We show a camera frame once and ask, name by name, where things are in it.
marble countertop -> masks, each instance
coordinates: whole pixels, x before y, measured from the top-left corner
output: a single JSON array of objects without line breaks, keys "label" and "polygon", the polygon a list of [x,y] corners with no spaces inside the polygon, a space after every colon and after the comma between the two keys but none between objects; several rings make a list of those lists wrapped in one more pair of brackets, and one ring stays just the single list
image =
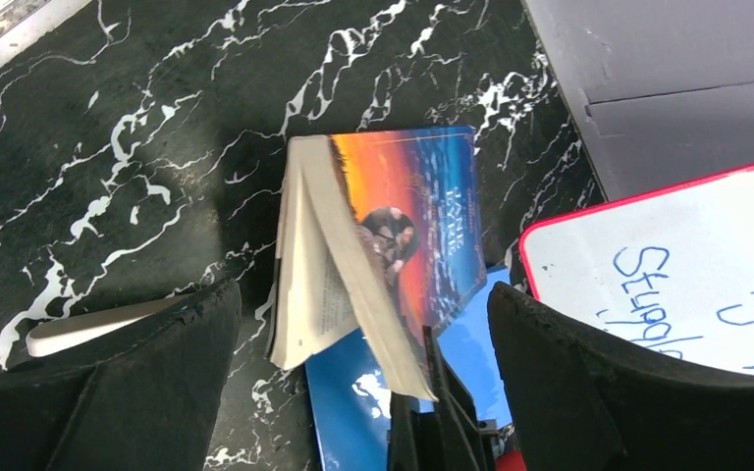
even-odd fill
[{"label": "marble countertop", "polygon": [[0,371],[41,320],[232,277],[205,467],[319,469],[301,369],[262,357],[286,140],[445,124],[477,129],[490,264],[602,198],[519,2],[89,3],[0,70]]}]

open book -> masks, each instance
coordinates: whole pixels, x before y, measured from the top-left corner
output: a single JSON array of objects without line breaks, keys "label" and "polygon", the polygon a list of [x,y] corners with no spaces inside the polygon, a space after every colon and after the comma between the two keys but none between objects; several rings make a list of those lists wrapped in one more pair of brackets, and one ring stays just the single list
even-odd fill
[{"label": "open book", "polygon": [[270,359],[291,369],[362,329],[388,388],[432,394],[423,327],[486,281],[467,127],[297,137],[276,244]]}]

white object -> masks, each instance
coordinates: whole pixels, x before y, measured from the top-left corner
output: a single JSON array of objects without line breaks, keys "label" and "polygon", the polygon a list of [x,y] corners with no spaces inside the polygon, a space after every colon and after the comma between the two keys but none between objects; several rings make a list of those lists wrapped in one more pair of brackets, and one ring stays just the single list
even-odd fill
[{"label": "white object", "polygon": [[27,353],[40,357],[104,336],[179,302],[186,295],[46,322],[27,334]]},{"label": "white object", "polygon": [[754,165],[539,223],[520,245],[543,303],[754,375]]}]

red object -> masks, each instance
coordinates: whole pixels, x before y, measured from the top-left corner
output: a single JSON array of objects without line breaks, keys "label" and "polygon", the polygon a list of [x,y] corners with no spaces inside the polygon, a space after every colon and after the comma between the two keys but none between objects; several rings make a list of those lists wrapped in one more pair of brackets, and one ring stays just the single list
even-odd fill
[{"label": "red object", "polygon": [[511,451],[496,460],[496,471],[527,471],[521,451]]}]

picture on book cover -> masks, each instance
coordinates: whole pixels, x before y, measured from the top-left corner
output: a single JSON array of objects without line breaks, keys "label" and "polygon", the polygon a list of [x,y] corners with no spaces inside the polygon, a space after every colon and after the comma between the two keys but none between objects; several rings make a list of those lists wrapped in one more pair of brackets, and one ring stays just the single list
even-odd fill
[{"label": "picture on book cover", "polygon": [[331,136],[372,267],[425,365],[437,337],[485,282],[469,127]]}]

